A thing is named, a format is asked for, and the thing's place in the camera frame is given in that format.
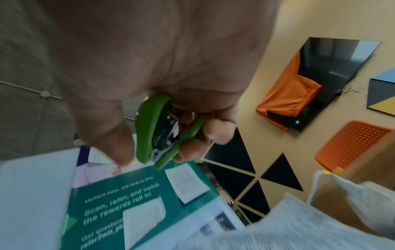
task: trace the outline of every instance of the hand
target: hand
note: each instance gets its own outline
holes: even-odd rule
[[[203,117],[201,133],[174,160],[228,143],[238,102],[265,51],[277,0],[69,1],[25,3],[49,46],[53,79],[79,135],[120,166],[133,159],[122,102],[166,93]]]

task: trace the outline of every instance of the beige wall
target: beige wall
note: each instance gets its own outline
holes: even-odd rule
[[[240,102],[239,131],[257,176],[285,153],[307,193],[312,174],[323,169],[314,159],[316,153],[347,122],[360,120],[395,129],[394,117],[366,109],[369,79],[395,67],[394,10],[394,0],[282,2],[273,39]],[[383,43],[349,83],[352,88],[365,88],[363,92],[348,93],[332,102],[302,133],[285,132],[258,116],[255,108],[308,37]],[[261,186],[270,207],[281,200],[285,191],[294,192],[268,181],[261,181]]]

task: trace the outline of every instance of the orange plastic chair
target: orange plastic chair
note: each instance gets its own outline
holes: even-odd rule
[[[329,171],[346,168],[392,129],[351,121],[318,152],[316,161]]]

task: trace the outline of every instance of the orange cloth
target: orange cloth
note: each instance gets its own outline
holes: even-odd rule
[[[297,74],[299,64],[300,52],[291,60],[280,78],[255,109],[259,115],[267,118],[274,125],[284,130],[288,130],[288,128],[269,117],[267,112],[297,117],[322,88],[315,81]]]

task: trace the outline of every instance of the black monitor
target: black monitor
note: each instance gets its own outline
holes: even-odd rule
[[[267,112],[289,128],[302,131],[351,81],[381,42],[310,37],[300,49],[298,74],[322,86],[297,117]]]

